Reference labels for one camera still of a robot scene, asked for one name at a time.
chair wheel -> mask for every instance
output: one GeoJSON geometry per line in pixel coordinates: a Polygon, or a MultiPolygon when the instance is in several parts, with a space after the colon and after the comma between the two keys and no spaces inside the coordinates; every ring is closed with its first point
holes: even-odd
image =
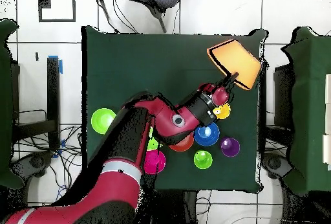
{"type": "Polygon", "coordinates": [[[270,179],[278,179],[278,177],[277,177],[275,174],[270,173],[270,172],[268,172],[268,177],[269,177],[270,179]]]}
{"type": "Polygon", "coordinates": [[[46,174],[46,170],[44,169],[44,170],[42,170],[42,171],[36,173],[34,176],[39,178],[39,177],[44,176],[45,174],[46,174]]]}

dark green table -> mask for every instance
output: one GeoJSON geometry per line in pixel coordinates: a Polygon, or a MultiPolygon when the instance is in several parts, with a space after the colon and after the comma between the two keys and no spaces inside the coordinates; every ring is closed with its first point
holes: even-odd
{"type": "MultiPolygon", "coordinates": [[[[256,30],[250,36],[141,35],[104,34],[86,27],[86,33],[88,158],[102,138],[91,126],[91,116],[97,109],[108,107],[117,112],[130,96],[143,90],[159,91],[176,104],[201,83],[223,77],[209,59],[207,48],[236,39],[259,58],[261,41],[266,37],[265,30],[256,30]]],[[[238,156],[225,157],[219,141],[207,148],[194,143],[186,152],[162,146],[166,166],[158,175],[156,189],[259,190],[255,182],[258,90],[235,87],[233,92],[231,115],[217,125],[220,138],[234,137],[240,142],[238,156]],[[193,163],[193,154],[199,149],[213,156],[207,170],[199,170],[193,163]]]]}
{"type": "Polygon", "coordinates": [[[309,191],[331,191],[331,171],[323,163],[325,133],[325,75],[331,73],[331,37],[318,36],[308,27],[294,31],[283,48],[291,60],[294,141],[290,161],[295,167],[284,182],[299,196],[309,191]]]}

cable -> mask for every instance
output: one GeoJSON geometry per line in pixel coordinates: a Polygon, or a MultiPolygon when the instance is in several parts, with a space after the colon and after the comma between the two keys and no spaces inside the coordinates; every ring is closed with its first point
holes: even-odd
{"type": "Polygon", "coordinates": [[[106,18],[107,18],[107,22],[108,22],[108,24],[114,29],[115,33],[120,33],[119,30],[115,29],[115,28],[111,25],[111,23],[110,23],[110,21],[109,21],[110,17],[109,17],[109,15],[108,15],[108,13],[107,13],[107,10],[106,10],[103,6],[101,6],[101,5],[99,4],[98,0],[96,0],[96,4],[98,4],[98,6],[101,7],[101,9],[103,10],[103,12],[105,13],[105,16],[106,16],[106,18]]]}
{"type": "Polygon", "coordinates": [[[57,184],[59,187],[61,187],[61,185],[59,185],[59,183],[58,183],[58,176],[56,175],[55,169],[53,169],[52,165],[50,165],[50,168],[52,169],[52,171],[53,171],[53,173],[54,173],[54,175],[55,175],[55,182],[56,182],[56,184],[57,184]]]}
{"type": "Polygon", "coordinates": [[[126,24],[120,19],[119,16],[117,16],[118,19],[119,19],[119,20],[120,20],[120,21],[121,21],[126,27],[130,28],[131,30],[133,30],[133,32],[135,32],[135,33],[137,34],[138,32],[137,32],[136,28],[130,23],[129,20],[127,20],[127,18],[123,15],[123,13],[122,13],[120,7],[117,5],[117,0],[112,0],[112,5],[114,6],[114,1],[115,1],[116,6],[117,6],[117,9],[120,11],[120,13],[121,13],[122,16],[125,18],[125,20],[126,20],[131,26],[132,26],[132,28],[129,27],[128,25],[126,25],[126,24]]]}
{"type": "Polygon", "coordinates": [[[294,221],[294,220],[287,220],[287,219],[280,219],[280,218],[267,218],[267,217],[260,217],[260,216],[246,216],[243,218],[239,218],[237,220],[235,220],[233,223],[234,224],[242,219],[246,219],[246,218],[257,218],[257,219],[275,219],[275,220],[279,220],[279,221],[287,221],[287,222],[292,222],[292,223],[317,223],[315,221],[294,221]]]}
{"type": "Polygon", "coordinates": [[[267,143],[271,144],[273,147],[275,147],[275,149],[279,149],[276,145],[274,145],[272,142],[266,140],[267,143]]]}
{"type": "MultiPolygon", "coordinates": [[[[260,106],[259,106],[259,105],[258,105],[257,107],[258,107],[258,108],[260,108],[260,106]]],[[[267,112],[267,113],[271,113],[271,114],[273,113],[273,112],[269,112],[269,111],[266,111],[266,112],[267,112]]]]}
{"type": "MultiPolygon", "coordinates": [[[[54,175],[55,175],[55,182],[56,184],[59,186],[59,189],[58,189],[58,195],[56,197],[56,200],[58,200],[59,197],[62,197],[62,191],[64,190],[68,190],[71,186],[72,186],[72,176],[71,176],[71,173],[69,172],[69,168],[70,166],[73,164],[75,166],[81,166],[81,164],[76,164],[76,163],[73,163],[73,160],[76,158],[76,156],[82,156],[81,154],[81,148],[79,147],[74,147],[74,146],[71,146],[71,145],[67,145],[66,143],[68,142],[68,140],[79,130],[81,129],[81,126],[71,126],[71,127],[67,127],[65,129],[62,129],[62,131],[65,131],[65,130],[70,130],[69,131],[69,134],[67,136],[67,138],[65,140],[63,140],[62,142],[65,143],[65,147],[64,148],[59,148],[58,150],[56,150],[54,153],[56,155],[59,156],[59,158],[61,159],[61,163],[63,165],[63,182],[64,182],[64,185],[60,185],[59,182],[58,182],[58,176],[57,176],[57,173],[55,171],[55,169],[50,165],[50,168],[52,169],[52,171],[54,172],[54,175]],[[66,151],[68,153],[70,153],[69,155],[69,158],[66,159],[62,156],[62,151],[66,151]]],[[[81,133],[78,134],[78,139],[80,141],[80,138],[81,138],[81,133]]],[[[47,139],[42,139],[40,137],[31,137],[30,138],[32,143],[23,139],[23,141],[27,142],[28,144],[24,144],[24,143],[20,143],[22,145],[25,145],[25,146],[32,146],[32,147],[35,147],[39,150],[51,150],[50,148],[46,148],[46,147],[42,147],[40,145],[44,145],[44,144],[36,144],[36,142],[34,141],[34,139],[39,139],[39,140],[42,140],[42,141],[45,141],[47,144],[48,144],[48,140],[47,139]]]]}
{"type": "Polygon", "coordinates": [[[175,21],[173,22],[173,32],[175,31],[175,23],[176,23],[176,18],[177,18],[178,11],[179,11],[179,9],[176,12],[175,21]]]}
{"type": "Polygon", "coordinates": [[[197,201],[199,199],[206,199],[208,201],[208,203],[206,203],[206,204],[208,204],[208,209],[206,211],[202,212],[202,213],[198,213],[197,216],[205,214],[206,212],[208,212],[210,210],[210,207],[211,207],[211,203],[210,203],[210,200],[208,198],[206,198],[206,197],[200,197],[200,198],[197,199],[197,201]]]}
{"type": "Polygon", "coordinates": [[[18,113],[29,113],[29,112],[37,112],[37,111],[43,111],[45,113],[45,120],[47,120],[47,113],[45,110],[42,110],[42,109],[38,109],[38,110],[29,110],[29,111],[21,111],[21,112],[18,112],[18,113]]]}

black cable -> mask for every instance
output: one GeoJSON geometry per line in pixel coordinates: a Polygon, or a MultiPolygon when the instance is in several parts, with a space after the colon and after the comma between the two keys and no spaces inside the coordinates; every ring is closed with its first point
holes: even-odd
{"type": "Polygon", "coordinates": [[[102,7],[102,6],[99,4],[98,0],[96,0],[96,4],[98,4],[98,6],[102,8],[103,12],[104,12],[105,15],[106,15],[106,19],[107,19],[108,24],[114,29],[115,33],[120,33],[120,31],[117,30],[116,28],[114,28],[114,27],[111,25],[111,23],[109,22],[109,16],[107,16],[107,14],[106,14],[106,11],[107,11],[107,10],[104,9],[104,7],[102,7]]]}
{"type": "Polygon", "coordinates": [[[198,213],[197,216],[205,214],[206,212],[208,212],[210,210],[210,207],[211,207],[211,203],[210,203],[210,200],[208,198],[206,198],[206,197],[200,197],[200,198],[197,199],[197,201],[199,199],[206,199],[208,201],[208,203],[206,203],[206,204],[208,204],[208,209],[206,211],[202,212],[202,213],[198,213]]]}
{"type": "Polygon", "coordinates": [[[126,26],[126,27],[128,27],[128,28],[130,28],[131,30],[133,30],[133,32],[135,32],[136,34],[138,33],[137,32],[137,30],[136,30],[136,28],[130,23],[130,21],[129,20],[127,20],[127,18],[123,15],[123,13],[122,13],[122,11],[121,11],[121,9],[120,9],[120,7],[117,5],[117,0],[113,0],[112,1],[112,5],[114,6],[114,1],[115,1],[115,4],[116,4],[116,6],[117,6],[117,9],[120,11],[120,13],[122,14],[122,16],[125,18],[125,20],[132,26],[132,28],[131,27],[129,27],[129,26],[127,26],[118,16],[118,19],[126,26]]]}
{"type": "Polygon", "coordinates": [[[21,111],[21,112],[18,112],[18,113],[29,113],[29,112],[37,112],[37,111],[43,111],[45,113],[45,120],[47,120],[47,113],[45,110],[42,110],[42,109],[38,109],[38,110],[29,110],[29,111],[21,111]]]}
{"type": "Polygon", "coordinates": [[[273,147],[275,147],[276,149],[279,149],[276,145],[274,145],[272,142],[266,140],[267,143],[271,144],[273,147]]]}
{"type": "MultiPolygon", "coordinates": [[[[260,106],[259,106],[259,105],[258,105],[257,107],[258,107],[258,108],[260,108],[260,106]]],[[[266,111],[266,112],[267,112],[267,113],[271,113],[271,114],[273,113],[273,112],[269,112],[269,111],[266,111]]]]}
{"type": "Polygon", "coordinates": [[[175,21],[173,22],[173,32],[175,31],[175,23],[176,23],[176,18],[177,18],[178,11],[179,11],[179,9],[176,12],[175,21]]]}
{"type": "Polygon", "coordinates": [[[56,184],[61,188],[62,186],[59,185],[59,183],[58,183],[58,176],[56,175],[56,172],[55,172],[55,170],[53,169],[52,165],[50,165],[50,168],[51,168],[52,171],[54,172],[54,175],[55,175],[55,182],[56,182],[56,184]]]}

lime green ball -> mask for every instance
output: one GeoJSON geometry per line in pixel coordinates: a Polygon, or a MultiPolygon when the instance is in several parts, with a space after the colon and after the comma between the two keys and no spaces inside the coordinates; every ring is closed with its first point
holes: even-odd
{"type": "Polygon", "coordinates": [[[152,137],[153,134],[153,128],[151,127],[151,129],[149,130],[149,141],[148,141],[148,145],[147,145],[147,151],[153,151],[156,150],[158,148],[158,141],[152,137]]]}
{"type": "Polygon", "coordinates": [[[93,129],[97,132],[97,133],[101,133],[102,135],[104,135],[109,126],[111,125],[111,122],[114,120],[116,114],[107,108],[101,108],[101,109],[97,109],[91,118],[91,124],[93,129]]]}
{"type": "Polygon", "coordinates": [[[199,169],[207,169],[211,166],[213,162],[213,157],[211,154],[204,150],[199,150],[194,155],[194,164],[199,169]]]}

